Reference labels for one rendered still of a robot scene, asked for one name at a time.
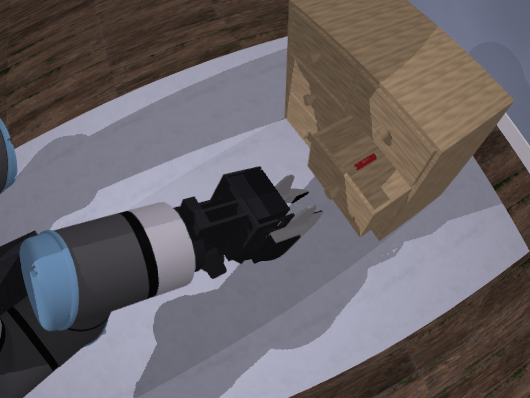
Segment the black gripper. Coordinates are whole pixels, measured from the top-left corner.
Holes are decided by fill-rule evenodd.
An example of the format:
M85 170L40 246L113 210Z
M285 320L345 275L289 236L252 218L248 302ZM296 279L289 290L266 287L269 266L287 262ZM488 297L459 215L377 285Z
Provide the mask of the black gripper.
M288 175L274 187L261 166L254 167L223 174L210 200L198 203L194 196L174 207L193 244L195 272L202 269L205 252L214 247L228 262L240 264L250 259L254 264L274 260L289 250L323 214L314 212L316 205L311 205L296 215L286 215L290 210L286 203L293 204L309 193L290 188L293 181L294 175Z

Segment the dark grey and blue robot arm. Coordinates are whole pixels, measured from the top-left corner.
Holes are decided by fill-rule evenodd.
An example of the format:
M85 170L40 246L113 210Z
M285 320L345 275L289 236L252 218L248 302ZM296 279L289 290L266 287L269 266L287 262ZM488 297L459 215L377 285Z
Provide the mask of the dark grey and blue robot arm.
M165 202L42 231L19 254L28 296L0 315L0 398L24 398L97 341L112 311L195 272L187 227Z

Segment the red aaa battery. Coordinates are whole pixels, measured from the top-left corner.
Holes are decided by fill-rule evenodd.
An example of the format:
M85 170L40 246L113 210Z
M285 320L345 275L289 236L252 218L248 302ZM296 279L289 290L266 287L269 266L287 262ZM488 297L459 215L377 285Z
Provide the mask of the red aaa battery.
M371 163L372 161L374 161L377 158L378 158L377 154L373 153L370 156L366 157L365 159L361 160L360 162L356 163L354 165L354 167L355 167L356 170L359 170L359 169L361 169L364 166L368 165L369 163Z

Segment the light brown wooden chest of drawers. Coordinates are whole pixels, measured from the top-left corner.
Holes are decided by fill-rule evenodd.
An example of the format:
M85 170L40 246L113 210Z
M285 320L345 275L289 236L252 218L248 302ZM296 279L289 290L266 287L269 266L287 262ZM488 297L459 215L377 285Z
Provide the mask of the light brown wooden chest of drawers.
M291 49L293 8L356 62L347 105ZM344 106L344 118L352 115L359 71L364 70L437 150L411 186L352 115L412 189L381 235L372 230L378 240L446 190L514 102L474 58L407 0L289 0L286 119L289 90L303 104L289 88L290 53Z

